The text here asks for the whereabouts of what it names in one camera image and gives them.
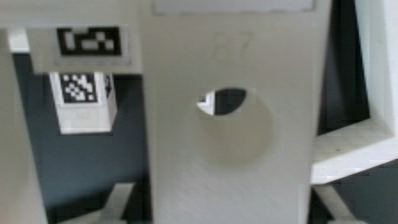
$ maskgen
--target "circular hole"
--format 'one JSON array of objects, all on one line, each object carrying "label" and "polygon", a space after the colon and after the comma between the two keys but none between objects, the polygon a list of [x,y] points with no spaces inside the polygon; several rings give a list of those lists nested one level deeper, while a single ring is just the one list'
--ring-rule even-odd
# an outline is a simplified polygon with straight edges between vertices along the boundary
[{"label": "circular hole", "polygon": [[206,93],[199,97],[197,107],[211,116],[231,114],[245,101],[247,91],[238,88],[225,88]]}]

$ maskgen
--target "dark background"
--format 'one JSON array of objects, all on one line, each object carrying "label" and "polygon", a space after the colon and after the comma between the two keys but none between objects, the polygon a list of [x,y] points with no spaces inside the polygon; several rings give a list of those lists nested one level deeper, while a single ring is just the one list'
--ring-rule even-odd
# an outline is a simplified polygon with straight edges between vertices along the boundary
[{"label": "dark background", "polygon": [[[353,0],[334,0],[318,133],[367,119]],[[14,55],[28,133],[49,223],[103,207],[115,183],[136,182],[124,218],[151,219],[142,76],[115,76],[119,113],[113,132],[62,136],[49,80],[32,73],[30,56]],[[380,166],[334,182],[358,218],[396,224],[398,165]],[[312,194],[309,223],[330,220]]]}]

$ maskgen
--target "white panel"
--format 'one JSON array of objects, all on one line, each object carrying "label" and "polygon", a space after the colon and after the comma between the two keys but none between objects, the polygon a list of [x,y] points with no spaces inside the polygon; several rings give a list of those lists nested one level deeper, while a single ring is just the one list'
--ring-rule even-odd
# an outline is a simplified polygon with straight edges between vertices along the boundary
[{"label": "white panel", "polygon": [[357,0],[371,119],[319,136],[312,184],[325,184],[398,158],[398,2]]},{"label": "white panel", "polygon": [[7,34],[0,31],[0,223],[46,223]]},{"label": "white panel", "polygon": [[312,0],[152,0],[159,14],[303,11]]},{"label": "white panel", "polygon": [[[152,15],[142,3],[156,224],[303,224],[330,1],[305,13]],[[197,108],[247,89],[241,110]]]},{"label": "white panel", "polygon": [[0,27],[126,24],[133,5],[135,0],[1,0]]}]

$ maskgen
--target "white plastic part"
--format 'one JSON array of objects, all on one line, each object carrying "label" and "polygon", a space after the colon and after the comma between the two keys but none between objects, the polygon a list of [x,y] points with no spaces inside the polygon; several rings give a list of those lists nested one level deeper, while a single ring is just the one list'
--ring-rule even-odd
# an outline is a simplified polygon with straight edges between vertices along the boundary
[{"label": "white plastic part", "polygon": [[110,132],[117,114],[117,106],[113,81],[110,81],[111,91],[106,96],[104,73],[94,73],[95,103],[63,103],[63,87],[60,85],[58,72],[49,73],[49,80],[60,133],[83,134]]},{"label": "white plastic part", "polygon": [[371,119],[316,138],[312,184],[398,158],[398,20],[394,0],[357,0]]},{"label": "white plastic part", "polygon": [[0,30],[0,223],[46,223],[7,34]]},{"label": "white plastic part", "polygon": [[8,34],[8,49],[12,53],[28,53],[28,37],[26,30],[23,28],[12,28],[7,30]]},{"label": "white plastic part", "polygon": [[[140,0],[156,224],[305,223],[330,2],[158,16]],[[215,118],[197,96],[225,86],[247,98]]]}]

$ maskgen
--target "black square pattern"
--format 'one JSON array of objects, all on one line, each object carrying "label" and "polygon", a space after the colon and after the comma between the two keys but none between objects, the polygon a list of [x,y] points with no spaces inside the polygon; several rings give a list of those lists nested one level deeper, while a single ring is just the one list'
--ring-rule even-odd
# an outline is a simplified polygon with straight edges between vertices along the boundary
[{"label": "black square pattern", "polygon": [[60,74],[58,80],[63,103],[97,103],[94,74]]},{"label": "black square pattern", "polygon": [[119,27],[56,28],[60,56],[122,56]]}]

